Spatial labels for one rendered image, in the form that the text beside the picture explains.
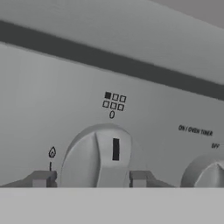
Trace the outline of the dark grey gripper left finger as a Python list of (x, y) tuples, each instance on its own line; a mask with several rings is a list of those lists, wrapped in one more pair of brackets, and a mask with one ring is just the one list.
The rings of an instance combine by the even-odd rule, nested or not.
[(57, 172), (56, 171), (34, 171), (27, 177), (10, 182), (6, 187), (56, 187)]

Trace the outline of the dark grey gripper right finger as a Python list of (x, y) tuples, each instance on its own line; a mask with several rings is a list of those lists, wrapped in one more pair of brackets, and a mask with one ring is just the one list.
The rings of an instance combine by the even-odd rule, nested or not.
[(151, 171), (131, 171), (129, 173), (130, 187), (165, 187), (172, 188), (172, 185), (155, 178)]

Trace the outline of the silver stove knob black mark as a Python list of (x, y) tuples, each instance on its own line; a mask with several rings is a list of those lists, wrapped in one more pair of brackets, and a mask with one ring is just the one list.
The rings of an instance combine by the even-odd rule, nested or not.
[(61, 187), (124, 187), (132, 137), (112, 124), (84, 129), (70, 143), (63, 159)]

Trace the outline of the grey stove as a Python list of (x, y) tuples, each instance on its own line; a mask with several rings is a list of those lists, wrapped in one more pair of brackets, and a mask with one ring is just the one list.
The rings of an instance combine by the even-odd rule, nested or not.
[(131, 171), (181, 187), (224, 152), (224, 29), (151, 0), (0, 0), (0, 187), (56, 171), (84, 129), (132, 137)]

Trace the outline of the silver oven timer knob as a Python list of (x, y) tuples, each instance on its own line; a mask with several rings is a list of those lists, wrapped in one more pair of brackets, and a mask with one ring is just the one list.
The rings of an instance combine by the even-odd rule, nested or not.
[(185, 169), (181, 187), (224, 188), (224, 152), (196, 157)]

